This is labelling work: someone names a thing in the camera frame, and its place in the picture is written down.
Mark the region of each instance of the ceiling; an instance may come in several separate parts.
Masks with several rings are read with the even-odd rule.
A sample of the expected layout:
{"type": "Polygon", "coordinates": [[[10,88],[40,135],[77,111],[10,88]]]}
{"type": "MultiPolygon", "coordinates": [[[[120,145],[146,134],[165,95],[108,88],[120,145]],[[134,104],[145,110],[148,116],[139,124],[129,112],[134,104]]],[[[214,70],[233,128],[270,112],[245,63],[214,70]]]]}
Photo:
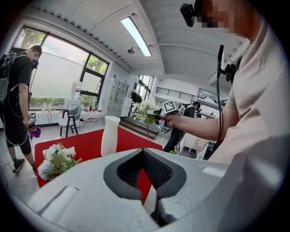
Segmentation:
{"type": "Polygon", "coordinates": [[[225,59],[233,57],[245,39],[224,29],[186,25],[184,0],[38,0],[33,8],[73,24],[117,54],[134,74],[192,76],[213,84],[219,46],[225,59]],[[130,16],[152,57],[145,57],[120,20],[130,16]],[[133,47],[134,54],[128,49],[133,47]]]}

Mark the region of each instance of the fluorescent light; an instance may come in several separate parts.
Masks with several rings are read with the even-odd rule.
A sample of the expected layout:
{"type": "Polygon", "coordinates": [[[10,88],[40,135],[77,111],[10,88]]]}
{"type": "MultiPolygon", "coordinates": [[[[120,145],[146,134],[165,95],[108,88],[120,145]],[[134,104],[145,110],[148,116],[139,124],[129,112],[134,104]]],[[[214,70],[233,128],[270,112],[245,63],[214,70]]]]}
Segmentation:
{"type": "Polygon", "coordinates": [[[138,44],[139,48],[143,52],[145,56],[151,56],[151,52],[145,43],[145,40],[143,39],[142,35],[140,34],[140,31],[137,29],[135,23],[131,19],[131,17],[125,18],[121,20],[121,23],[126,27],[126,29],[129,31],[129,33],[132,35],[136,43],[138,44]]]}

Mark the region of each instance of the cabinet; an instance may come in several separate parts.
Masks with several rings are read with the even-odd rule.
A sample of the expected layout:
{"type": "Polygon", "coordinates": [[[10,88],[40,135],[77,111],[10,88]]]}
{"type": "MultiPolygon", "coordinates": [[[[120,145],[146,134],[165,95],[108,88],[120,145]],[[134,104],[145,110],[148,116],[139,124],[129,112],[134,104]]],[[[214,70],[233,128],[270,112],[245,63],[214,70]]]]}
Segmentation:
{"type": "Polygon", "coordinates": [[[105,115],[121,117],[124,99],[127,93],[128,85],[115,78],[110,78],[106,87],[106,94],[109,94],[108,105],[105,115]]]}

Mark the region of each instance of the white vase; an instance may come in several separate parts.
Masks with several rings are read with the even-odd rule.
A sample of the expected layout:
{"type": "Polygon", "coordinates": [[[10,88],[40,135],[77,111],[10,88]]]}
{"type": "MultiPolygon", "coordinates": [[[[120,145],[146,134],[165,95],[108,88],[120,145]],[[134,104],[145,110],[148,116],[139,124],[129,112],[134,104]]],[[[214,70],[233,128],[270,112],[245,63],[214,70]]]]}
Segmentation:
{"type": "Polygon", "coordinates": [[[118,125],[120,118],[106,116],[106,125],[101,139],[101,155],[110,155],[116,153],[118,142],[118,125]]]}

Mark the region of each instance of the red tablecloth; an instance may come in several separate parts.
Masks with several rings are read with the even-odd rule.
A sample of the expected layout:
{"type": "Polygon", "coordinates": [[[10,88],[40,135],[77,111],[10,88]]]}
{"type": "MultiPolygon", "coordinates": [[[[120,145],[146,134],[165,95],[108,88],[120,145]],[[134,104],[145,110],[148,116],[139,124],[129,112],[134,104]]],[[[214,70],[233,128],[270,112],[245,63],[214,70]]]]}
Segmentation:
{"type": "MultiPolygon", "coordinates": [[[[82,161],[91,160],[101,157],[101,143],[104,130],[96,130],[81,135],[75,135],[59,140],[52,140],[35,145],[35,167],[36,169],[42,164],[44,157],[42,151],[48,149],[51,145],[62,143],[65,148],[75,147],[75,160],[82,158],[82,161]]],[[[131,150],[135,148],[155,148],[162,150],[162,146],[137,135],[134,135],[120,127],[118,127],[118,144],[117,152],[131,150]]],[[[39,187],[44,186],[47,181],[44,181],[37,174],[39,187]]],[[[145,202],[148,192],[151,187],[151,182],[148,179],[145,171],[142,170],[137,183],[137,188],[142,192],[142,203],[145,202]]]]}

